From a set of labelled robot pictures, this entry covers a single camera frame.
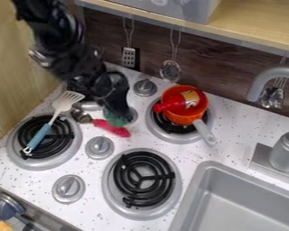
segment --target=speckled countertop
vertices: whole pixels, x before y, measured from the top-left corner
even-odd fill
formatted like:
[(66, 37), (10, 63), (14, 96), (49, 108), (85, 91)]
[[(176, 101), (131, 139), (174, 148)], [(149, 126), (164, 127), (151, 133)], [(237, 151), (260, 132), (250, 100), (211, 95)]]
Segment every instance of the speckled countertop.
[[(109, 66), (112, 69), (121, 69), (114, 65)], [(129, 69), (121, 69), (121, 71), (128, 76), (130, 86), (144, 78), (144, 75), (136, 71)], [(185, 145), (166, 143), (157, 139), (146, 128), (145, 110), (172, 84), (161, 79), (154, 79), (154, 82), (158, 86), (158, 91), (152, 97), (138, 97), (132, 88), (128, 93), (129, 105), (134, 107), (139, 114), (137, 121), (129, 126), (133, 133), (131, 138), (118, 138), (92, 125), (81, 125), (83, 132), (81, 148), (71, 160), (55, 169), (26, 171), (16, 167), (6, 155), (6, 136), (0, 141), (0, 187), (86, 231), (166, 231), (170, 226), (179, 204), (167, 215), (144, 222), (119, 216), (103, 199), (101, 191), (103, 170), (114, 156), (132, 148), (151, 148), (170, 157), (181, 173), (183, 193), (197, 166), (201, 162), (209, 160), (221, 162), (289, 190), (289, 184), (248, 168), (256, 143), (272, 146), (282, 134), (289, 131), (289, 118), (208, 94), (214, 115), (213, 132), (219, 143), (214, 148), (209, 148), (203, 141)], [(60, 92), (59, 88), (55, 90), (28, 116), (51, 112), (51, 101)], [(91, 115), (99, 118), (101, 112), (94, 112)], [(90, 159), (84, 150), (84, 144), (97, 135), (104, 135), (112, 139), (116, 147), (114, 154), (103, 161)], [(70, 205), (58, 203), (51, 195), (53, 183), (66, 174), (79, 175), (87, 184), (87, 190), (82, 199)]]

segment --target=gray faucet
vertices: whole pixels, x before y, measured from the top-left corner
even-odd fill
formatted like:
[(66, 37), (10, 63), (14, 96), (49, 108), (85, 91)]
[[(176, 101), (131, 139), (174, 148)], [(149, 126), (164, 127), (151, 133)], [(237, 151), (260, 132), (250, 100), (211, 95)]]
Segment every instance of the gray faucet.
[[(289, 79), (289, 66), (266, 69), (258, 74), (247, 93), (247, 100), (257, 102), (265, 84), (276, 78)], [(282, 135), (268, 155), (270, 164), (279, 171), (289, 171), (289, 133)]]

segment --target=wooden shelf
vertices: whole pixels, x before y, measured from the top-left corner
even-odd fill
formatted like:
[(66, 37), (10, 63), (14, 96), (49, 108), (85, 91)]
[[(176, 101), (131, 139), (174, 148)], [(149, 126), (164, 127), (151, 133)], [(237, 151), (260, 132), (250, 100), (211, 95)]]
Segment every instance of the wooden shelf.
[(207, 25), (190, 23), (106, 0), (77, 0), (77, 4), (98, 5), (197, 31), (289, 51), (289, 0), (222, 0)]

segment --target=backsplash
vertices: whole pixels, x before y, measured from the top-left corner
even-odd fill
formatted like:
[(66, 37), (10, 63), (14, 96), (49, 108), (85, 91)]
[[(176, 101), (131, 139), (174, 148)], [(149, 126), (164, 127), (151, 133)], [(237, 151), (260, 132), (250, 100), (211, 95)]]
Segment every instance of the backsplash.
[[(126, 46), (122, 17), (88, 8), (84, 9), (84, 14), (89, 42), (104, 52), (106, 61), (120, 64), (121, 48)], [(173, 32), (174, 43), (177, 34)], [(170, 29), (135, 21), (132, 46), (140, 49), (140, 70), (159, 77), (162, 63), (171, 59)], [(281, 57), (274, 54), (183, 33), (177, 54), (182, 67), (179, 83), (260, 107), (246, 101), (247, 91), (257, 73), (277, 65), (280, 60)], [(270, 111), (289, 116), (289, 80), (284, 91), (284, 108)]]

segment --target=spatula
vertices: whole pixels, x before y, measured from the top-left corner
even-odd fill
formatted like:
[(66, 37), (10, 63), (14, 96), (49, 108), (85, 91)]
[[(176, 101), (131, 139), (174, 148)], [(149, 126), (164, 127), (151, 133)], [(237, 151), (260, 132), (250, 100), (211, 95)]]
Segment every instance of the spatula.
[(36, 148), (36, 146), (42, 141), (45, 135), (49, 132), (52, 124), (59, 116), (59, 114), (61, 112), (70, 110), (73, 104), (79, 102), (84, 97), (85, 96), (80, 93), (67, 90), (62, 95), (60, 95), (56, 100), (54, 100), (52, 102), (52, 107), (55, 109), (55, 112), (53, 114), (51, 121), (48, 124), (45, 124), (41, 128), (41, 130), (38, 131), (38, 133), (34, 136), (34, 138), (26, 145), (26, 147), (23, 149), (25, 155), (32, 156), (31, 152)]

